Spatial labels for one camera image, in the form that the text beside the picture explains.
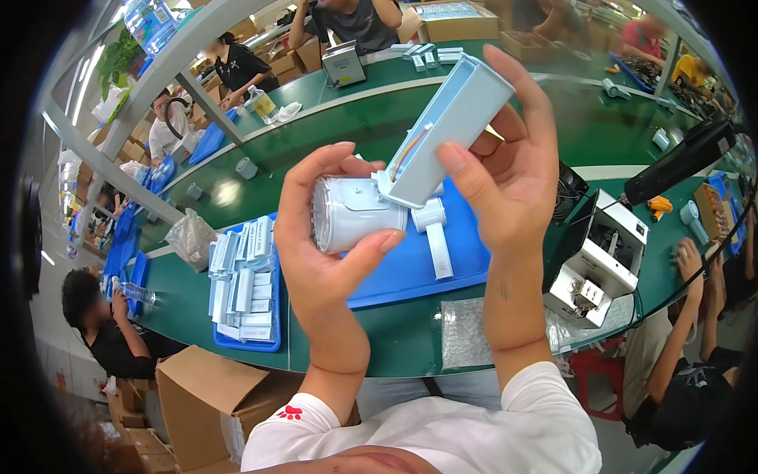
white shirt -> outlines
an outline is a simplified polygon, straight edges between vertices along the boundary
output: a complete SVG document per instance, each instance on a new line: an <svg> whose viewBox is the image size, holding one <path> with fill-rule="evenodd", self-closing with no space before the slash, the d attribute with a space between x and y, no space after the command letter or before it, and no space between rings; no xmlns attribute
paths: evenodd
<svg viewBox="0 0 758 474"><path fill-rule="evenodd" d="M186 137L188 133L194 133L190 121L184 113L184 107L179 102L171 103L171 110L174 112L171 117L171 125L179 132L179 135ZM150 127L148 138L150 143L150 158L163 159L174 151L174 147L179 143L179 139L168 129L166 122L157 118Z"/></svg>
<svg viewBox="0 0 758 474"><path fill-rule="evenodd" d="M324 402L296 394L289 409L282 407L252 430L242 471L365 444L411 451L445 474L600 471L595 428L555 364L539 362L521 370L500 401L503 411L494 412L440 397L420 398L341 428ZM290 419L287 412L298 409L302 414Z"/></svg>

cooling fan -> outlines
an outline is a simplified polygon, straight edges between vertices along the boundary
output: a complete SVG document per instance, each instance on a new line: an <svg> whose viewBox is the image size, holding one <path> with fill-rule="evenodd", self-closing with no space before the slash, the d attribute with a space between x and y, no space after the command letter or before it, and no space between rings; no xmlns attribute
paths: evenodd
<svg viewBox="0 0 758 474"><path fill-rule="evenodd" d="M579 204L581 198L590 189L587 182L581 179L566 163L559 160L558 164L558 193L556 195L556 207L553 210L553 222L556 225L560 225L570 216L574 207Z"/></svg>

red stool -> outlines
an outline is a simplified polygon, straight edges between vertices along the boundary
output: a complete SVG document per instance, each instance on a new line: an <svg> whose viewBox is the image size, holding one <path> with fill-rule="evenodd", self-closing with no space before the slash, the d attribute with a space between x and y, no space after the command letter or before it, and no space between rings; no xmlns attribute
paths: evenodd
<svg viewBox="0 0 758 474"><path fill-rule="evenodd" d="M624 340L623 337L609 339L603 343L603 349L608 350L618 346ZM584 411L590 416L597 418L609 419L611 421L622 421L624 416L624 402L622 394L624 393L624 357L603 357L598 349L582 350L574 354L568 361L569 366L576 373L576 380L579 390L579 403ZM592 410L587 401L587 374L605 375L613 385L616 392L616 402L600 411Z"/></svg>

water bottle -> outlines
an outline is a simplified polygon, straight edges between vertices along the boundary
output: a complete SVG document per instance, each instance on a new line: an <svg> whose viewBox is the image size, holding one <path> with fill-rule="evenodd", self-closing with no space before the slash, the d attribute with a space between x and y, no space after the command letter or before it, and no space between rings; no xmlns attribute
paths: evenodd
<svg viewBox="0 0 758 474"><path fill-rule="evenodd" d="M155 303L155 293L147 288L138 287L131 281L121 282L121 292L130 300L141 301L146 304Z"/></svg>
<svg viewBox="0 0 758 474"><path fill-rule="evenodd" d="M250 86L247 89L250 93L250 104L261 116L266 125L273 124L277 120L279 108L268 98L268 94L258 87Z"/></svg>
<svg viewBox="0 0 758 474"><path fill-rule="evenodd" d="M177 32L163 0L124 0L124 23L148 58L154 58Z"/></svg>

bubble wrap bag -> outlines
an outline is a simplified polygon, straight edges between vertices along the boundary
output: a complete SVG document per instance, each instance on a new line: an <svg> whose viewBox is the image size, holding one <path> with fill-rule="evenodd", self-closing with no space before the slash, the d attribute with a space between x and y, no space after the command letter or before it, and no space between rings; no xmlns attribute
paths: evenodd
<svg viewBox="0 0 758 474"><path fill-rule="evenodd" d="M182 260L200 273L208 267L211 242L215 242L217 236L197 212L186 208L186 215L171 226L164 239Z"/></svg>
<svg viewBox="0 0 758 474"><path fill-rule="evenodd" d="M634 295L616 298L611 303L599 329L582 329L545 308L547 340L553 354L568 352L622 330L631 321ZM492 352L484 337L482 321L484 298L442 302L442 367L486 366L492 364Z"/></svg>

